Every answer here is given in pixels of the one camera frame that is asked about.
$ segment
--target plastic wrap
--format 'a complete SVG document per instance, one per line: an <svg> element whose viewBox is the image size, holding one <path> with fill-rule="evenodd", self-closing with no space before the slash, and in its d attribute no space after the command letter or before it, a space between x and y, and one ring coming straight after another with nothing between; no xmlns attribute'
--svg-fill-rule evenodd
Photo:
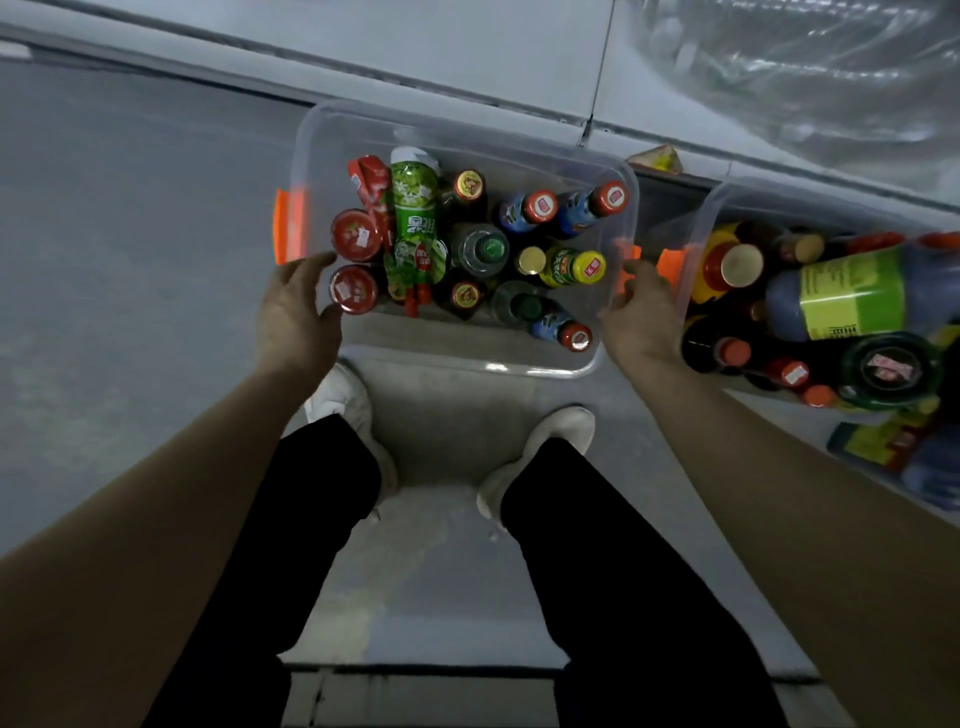
<svg viewBox="0 0 960 728"><path fill-rule="evenodd" d="M960 155L950 0L635 0L685 93L826 167L917 189Z"/></svg>

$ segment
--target red jar lid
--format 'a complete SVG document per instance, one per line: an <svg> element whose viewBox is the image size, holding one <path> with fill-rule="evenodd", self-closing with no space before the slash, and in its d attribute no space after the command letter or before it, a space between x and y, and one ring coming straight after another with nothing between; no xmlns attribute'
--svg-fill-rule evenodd
<svg viewBox="0 0 960 728"><path fill-rule="evenodd" d="M330 238L338 255L364 263L380 252L382 241L366 210L345 209L330 224Z"/></svg>
<svg viewBox="0 0 960 728"><path fill-rule="evenodd" d="M593 343L593 332L583 324L566 324L560 329L557 341L572 352L585 352Z"/></svg>
<svg viewBox="0 0 960 728"><path fill-rule="evenodd" d="M557 214L557 196L548 189L531 192L523 201L523 212L534 223L548 223Z"/></svg>
<svg viewBox="0 0 960 728"><path fill-rule="evenodd" d="M345 265L330 278L330 299L346 313L368 313L379 297L380 286L365 266Z"/></svg>
<svg viewBox="0 0 960 728"><path fill-rule="evenodd" d="M593 194L597 209L605 215L619 212L630 200L630 193L627 192L623 182L607 182L598 187Z"/></svg>

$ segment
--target white sneaker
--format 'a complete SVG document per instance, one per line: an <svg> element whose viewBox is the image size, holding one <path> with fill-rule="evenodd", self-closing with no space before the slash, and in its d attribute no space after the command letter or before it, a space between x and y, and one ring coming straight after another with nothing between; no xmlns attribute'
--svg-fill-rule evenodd
<svg viewBox="0 0 960 728"><path fill-rule="evenodd" d="M340 415L360 436L360 440L380 466L380 495L376 500L377 505L400 489L394 458L373 439L373 407L367 387L346 365L339 362L333 365L317 391L303 403L303 411L310 423L322 420L327 415Z"/></svg>
<svg viewBox="0 0 960 728"><path fill-rule="evenodd" d="M551 437L563 438L581 455L586 455L590 443L593 442L595 430L596 418L593 413L579 405L564 407L547 415L530 433L520 459L497 468L480 484L477 492L477 508L480 513L484 518L500 523L500 502L504 494L514 482L514 478L534 459L540 446Z"/></svg>

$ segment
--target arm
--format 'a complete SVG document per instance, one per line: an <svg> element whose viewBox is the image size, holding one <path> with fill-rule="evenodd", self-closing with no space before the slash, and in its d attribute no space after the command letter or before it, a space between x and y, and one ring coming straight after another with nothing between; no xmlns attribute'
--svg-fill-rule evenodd
<svg viewBox="0 0 960 728"><path fill-rule="evenodd" d="M331 257L277 269L256 370L0 561L0 724L139 725L186 644L284 427L333 366Z"/></svg>
<svg viewBox="0 0 960 728"><path fill-rule="evenodd" d="M687 369L667 288L628 266L607 348L760 590L859 725L956 725L960 531Z"/></svg>

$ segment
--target bottle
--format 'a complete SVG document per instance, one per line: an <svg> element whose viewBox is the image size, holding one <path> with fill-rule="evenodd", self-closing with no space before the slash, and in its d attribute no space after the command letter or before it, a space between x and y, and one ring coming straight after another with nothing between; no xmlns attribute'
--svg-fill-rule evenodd
<svg viewBox="0 0 960 728"><path fill-rule="evenodd" d="M780 344L764 337L751 342L753 355L743 369L754 375L766 376L783 389L800 389L810 379L806 362L780 351Z"/></svg>
<svg viewBox="0 0 960 728"><path fill-rule="evenodd" d="M900 481L904 490L930 505L960 510L960 426L941 425L923 439Z"/></svg>
<svg viewBox="0 0 960 728"><path fill-rule="evenodd" d="M824 254L827 245L819 232L791 229L767 220L744 220L717 229L732 232L741 243L756 246L780 265L814 263Z"/></svg>
<svg viewBox="0 0 960 728"><path fill-rule="evenodd" d="M386 286L383 269L345 265L330 277L330 299L345 313L361 315L373 311Z"/></svg>
<svg viewBox="0 0 960 728"><path fill-rule="evenodd" d="M732 232L714 231L707 238L690 298L694 303L706 303L734 288L753 285L762 275L763 265L763 253L756 245L741 243Z"/></svg>
<svg viewBox="0 0 960 728"><path fill-rule="evenodd" d="M549 234L557 240L569 240L598 220L622 212L629 201L630 192L623 182L565 192L557 196L557 216L549 226Z"/></svg>
<svg viewBox="0 0 960 728"><path fill-rule="evenodd" d="M926 400L943 381L943 355L906 331L817 341L796 348L810 378L860 409L884 410Z"/></svg>
<svg viewBox="0 0 960 728"><path fill-rule="evenodd" d="M724 322L712 316L686 320L680 351L686 365L700 374L742 367L752 353L750 344L724 330Z"/></svg>
<svg viewBox="0 0 960 728"><path fill-rule="evenodd" d="M556 341L572 352L585 352L593 343L593 332L578 324L573 317L558 306L553 306L530 325L530 333L544 341Z"/></svg>
<svg viewBox="0 0 960 728"><path fill-rule="evenodd" d="M550 222L556 214L556 195L548 189L539 189L528 195L520 193L501 204L496 222L503 230L520 234Z"/></svg>
<svg viewBox="0 0 960 728"><path fill-rule="evenodd" d="M555 246L546 252L546 267L540 280L550 288L599 282L607 272L607 260L596 251L578 251L575 248Z"/></svg>
<svg viewBox="0 0 960 728"><path fill-rule="evenodd" d="M396 272L407 287L407 312L416 318L420 303L430 303L430 268L437 238L440 163L417 147L390 153L393 179Z"/></svg>
<svg viewBox="0 0 960 728"><path fill-rule="evenodd" d="M463 268L447 271L444 279L433 286L434 302L464 321L477 312L486 297L487 286Z"/></svg>
<svg viewBox="0 0 960 728"><path fill-rule="evenodd" d="M764 299L764 290L757 286L731 291L720 301L715 302L710 311L721 318L749 322L760 329L765 328L767 323L767 302Z"/></svg>
<svg viewBox="0 0 960 728"><path fill-rule="evenodd" d="M460 223L450 234L453 264L479 279L492 278L503 270L510 243L503 231L486 223Z"/></svg>
<svg viewBox="0 0 960 728"><path fill-rule="evenodd" d="M490 309L504 326L529 327L543 315L544 301L526 280L508 280L493 291Z"/></svg>
<svg viewBox="0 0 960 728"><path fill-rule="evenodd" d="M383 247L371 216L362 209L345 209L333 218L330 240L337 255L353 263L372 260Z"/></svg>
<svg viewBox="0 0 960 728"><path fill-rule="evenodd" d="M814 263L770 279L766 301L785 341L928 335L960 314L960 251L918 240Z"/></svg>
<svg viewBox="0 0 960 728"><path fill-rule="evenodd" d="M446 228L455 223L487 219L487 181L475 169L465 169L440 195L440 216Z"/></svg>

